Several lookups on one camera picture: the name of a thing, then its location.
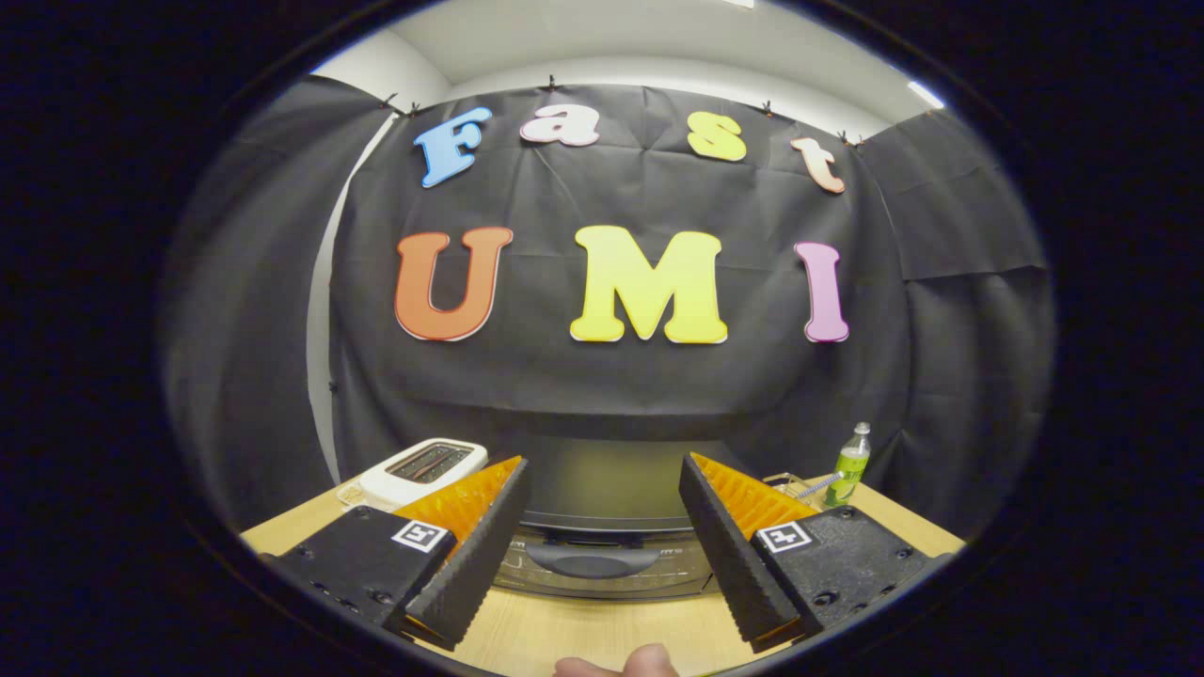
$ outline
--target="finger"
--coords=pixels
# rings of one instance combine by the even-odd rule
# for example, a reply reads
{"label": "finger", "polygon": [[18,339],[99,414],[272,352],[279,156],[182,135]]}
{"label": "finger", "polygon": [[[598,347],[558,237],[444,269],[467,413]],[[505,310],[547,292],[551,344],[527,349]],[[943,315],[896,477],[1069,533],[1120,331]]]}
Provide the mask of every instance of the finger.
{"label": "finger", "polygon": [[631,652],[622,677],[679,677],[669,663],[669,652],[665,644],[644,644]]}
{"label": "finger", "polygon": [[556,673],[553,677],[622,677],[622,675],[579,658],[562,658],[556,661]]}

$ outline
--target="table surface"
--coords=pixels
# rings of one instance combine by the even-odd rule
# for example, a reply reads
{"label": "table surface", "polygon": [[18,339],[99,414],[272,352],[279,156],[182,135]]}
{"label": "table surface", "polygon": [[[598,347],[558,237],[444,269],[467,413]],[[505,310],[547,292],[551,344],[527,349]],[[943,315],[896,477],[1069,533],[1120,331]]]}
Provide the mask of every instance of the table surface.
{"label": "table surface", "polygon": [[[807,481],[807,484],[822,478]],[[336,487],[242,534],[256,553],[283,554],[343,513]],[[957,552],[964,542],[866,484],[857,485],[856,506],[920,552],[936,557]],[[612,601],[548,597],[491,588],[455,652],[417,642],[461,663],[514,677],[553,675],[554,664],[579,657],[621,670],[632,649],[661,642],[683,677],[743,665],[781,650],[760,654],[740,641],[720,594],[663,601]]]}

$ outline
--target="black curtain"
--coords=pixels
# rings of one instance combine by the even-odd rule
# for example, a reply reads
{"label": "black curtain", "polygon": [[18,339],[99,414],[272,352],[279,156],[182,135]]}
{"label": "black curtain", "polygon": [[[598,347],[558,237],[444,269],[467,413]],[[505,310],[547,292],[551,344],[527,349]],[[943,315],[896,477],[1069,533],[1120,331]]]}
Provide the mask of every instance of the black curtain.
{"label": "black curtain", "polygon": [[[523,141],[535,111],[601,114],[586,147]],[[430,189],[414,137],[478,106],[474,164]],[[703,158],[686,118],[734,118],[748,154]],[[164,326],[177,428],[211,493],[246,528],[331,485],[305,369],[309,282],[343,182],[388,111],[308,78],[248,123],[184,220]],[[790,140],[834,157],[845,192],[822,190]],[[649,261],[669,239],[716,236],[716,346],[614,343],[568,332],[582,312],[586,225],[621,225]],[[431,299],[460,304],[465,231],[502,225],[489,322],[459,342],[419,341],[394,316],[411,234],[442,231]],[[837,266],[850,336],[811,343],[792,246]],[[919,116],[862,146],[710,96],[622,86],[532,88],[401,117],[353,177],[330,284],[335,442],[342,477],[433,436],[495,458],[537,432],[722,440],[754,473],[831,471],[858,420],[874,426],[866,481],[961,536],[976,534],[1028,457],[1054,343],[1047,266],[992,154],[951,116]],[[616,316],[626,322],[621,304]]]}
{"label": "black curtain", "polygon": [[[588,147],[532,145],[535,111],[601,114]],[[419,134],[478,106],[474,164],[424,189]],[[698,157],[686,117],[733,117],[748,155]],[[840,195],[809,177],[791,139],[830,151]],[[683,230],[715,235],[719,346],[582,343],[585,251],[573,236],[621,225],[656,263]],[[424,342],[393,312],[397,242],[443,231],[431,298],[462,299],[461,235],[503,225],[496,300],[461,342]],[[836,247],[842,343],[810,343],[798,241]],[[335,435],[344,475],[430,436],[501,458],[518,432],[632,440],[722,438],[746,467],[828,472],[858,420],[874,425],[867,481],[970,535],[993,514],[1039,420],[1051,354],[1049,281],[1032,224],[998,167],[948,116],[921,116],[845,146],[804,123],[697,94],[562,87],[472,96],[402,119],[352,181],[331,279]],[[672,312],[667,308],[666,322]],[[621,305],[616,305],[620,319]],[[949,375],[949,383],[939,381]]]}
{"label": "black curtain", "polygon": [[331,211],[390,111],[311,76],[206,171],[161,293],[163,383],[181,448],[237,529],[334,485],[306,381],[306,313]]}
{"label": "black curtain", "polygon": [[1010,491],[1046,408],[1049,264],[999,160],[952,116],[904,120],[861,155],[890,210],[911,334],[907,416],[866,477],[972,537]]}

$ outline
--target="oven handle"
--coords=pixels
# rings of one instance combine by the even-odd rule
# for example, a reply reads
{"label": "oven handle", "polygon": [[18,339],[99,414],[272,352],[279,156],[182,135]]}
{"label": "oven handle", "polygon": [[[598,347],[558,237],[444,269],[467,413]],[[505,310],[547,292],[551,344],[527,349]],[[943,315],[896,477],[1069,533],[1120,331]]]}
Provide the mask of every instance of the oven handle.
{"label": "oven handle", "polygon": [[589,578],[591,581],[622,578],[639,573],[661,557],[660,551],[602,551],[549,546],[547,543],[527,543],[526,553],[531,561],[548,571],[569,578]]}

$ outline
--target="ceiling light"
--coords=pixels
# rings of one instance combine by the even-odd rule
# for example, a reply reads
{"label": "ceiling light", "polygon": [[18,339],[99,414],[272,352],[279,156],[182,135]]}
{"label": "ceiling light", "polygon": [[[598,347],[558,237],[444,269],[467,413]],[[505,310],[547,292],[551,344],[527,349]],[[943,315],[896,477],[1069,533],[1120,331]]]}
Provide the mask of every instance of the ceiling light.
{"label": "ceiling light", "polygon": [[945,105],[940,102],[940,99],[937,99],[936,96],[933,96],[932,92],[928,92],[927,89],[925,89],[919,82],[909,82],[909,83],[907,83],[907,86],[908,86],[908,89],[910,89],[911,92],[915,92],[916,94],[919,94],[920,98],[923,99],[925,101],[927,101],[928,105],[931,105],[933,108],[944,108],[945,107]]}

